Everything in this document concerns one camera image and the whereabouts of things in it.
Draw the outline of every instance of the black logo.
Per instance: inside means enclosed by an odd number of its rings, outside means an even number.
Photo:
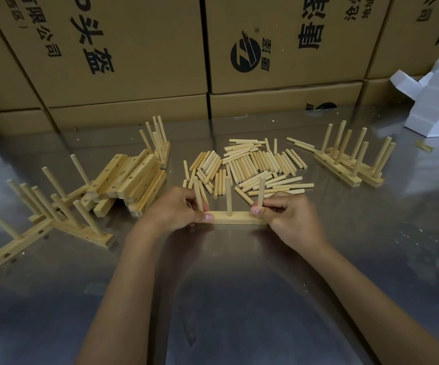
[[[241,35],[243,38],[231,49],[230,60],[240,73],[248,73],[259,64],[261,50],[259,43],[249,38],[243,30]]]

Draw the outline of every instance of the pile of wooden dowels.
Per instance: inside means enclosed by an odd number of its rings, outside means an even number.
[[[274,139],[273,151],[267,138],[232,139],[229,142],[233,145],[224,147],[223,156],[214,150],[202,152],[189,168],[184,160],[186,179],[182,186],[193,188],[193,177],[197,176],[201,196],[207,204],[209,202],[205,190],[213,195],[213,199],[226,195],[227,177],[231,177],[237,185],[235,191],[249,204],[253,204],[249,196],[259,194],[257,190],[262,178],[265,179],[264,197],[277,191],[298,194],[303,193],[305,188],[314,187],[314,184],[293,184],[302,180],[301,176],[296,177],[297,170],[307,169],[307,165],[294,150],[277,152],[277,138]],[[249,190],[252,191],[247,195],[245,192]]]

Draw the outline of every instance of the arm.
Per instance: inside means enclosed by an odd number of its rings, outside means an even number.
[[[197,210],[191,189],[174,187],[157,200],[126,237],[125,247],[82,345],[77,365],[146,364],[148,326],[164,235],[187,224],[212,221]],[[193,209],[186,205],[186,200]],[[209,211],[203,202],[203,208]]]
[[[439,341],[329,245],[306,196],[277,192],[263,205],[252,213],[323,276],[383,364],[439,364]]]

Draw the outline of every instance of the table surface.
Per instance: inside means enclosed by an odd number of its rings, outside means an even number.
[[[422,136],[403,128],[408,108],[350,107],[165,123],[171,153],[166,188],[182,185],[182,161],[222,152],[229,138],[286,137],[321,146],[328,123],[368,128],[370,164],[385,136],[397,146],[385,184],[351,189],[298,149],[314,183],[315,203],[332,245],[390,298],[439,338],[439,138],[426,153]],[[116,153],[136,156],[140,126],[21,136],[0,141],[0,214],[17,230],[29,210],[9,178],[55,193],[48,166],[68,192],[82,185],[76,153],[96,177]],[[347,152],[354,144],[351,141]],[[212,210],[226,210],[226,197]],[[233,193],[234,210],[249,205]],[[54,230],[0,267],[0,364],[72,363],[116,267],[135,219],[116,202],[99,225],[113,233],[110,250]],[[0,247],[9,241],[0,229]],[[262,226],[200,226],[167,238],[157,267],[149,362],[156,364],[377,363],[323,279]]]

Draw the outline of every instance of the reflective metal surface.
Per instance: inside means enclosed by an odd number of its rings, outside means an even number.
[[[387,135],[397,146],[384,168],[385,184],[350,189],[299,150],[331,243],[389,297],[439,338],[439,138],[414,143],[402,128],[403,107],[289,112],[245,118],[166,123],[172,142],[167,187],[181,185],[182,160],[221,150],[229,138],[286,137],[320,147],[329,122],[369,128],[370,164]],[[25,136],[0,141],[0,214],[19,231],[26,207],[6,179],[55,190],[48,166],[68,192],[82,180],[69,154],[95,177],[116,153],[138,154],[140,127]],[[225,210],[226,199],[214,202]],[[249,205],[233,195],[235,210]],[[52,231],[0,268],[0,364],[72,363],[99,306],[134,223],[117,202],[98,223],[114,234],[111,250]],[[9,241],[0,230],[0,247]],[[200,226],[164,242],[156,273],[149,362],[155,364],[376,363],[357,328],[326,283],[277,237],[254,226]]]

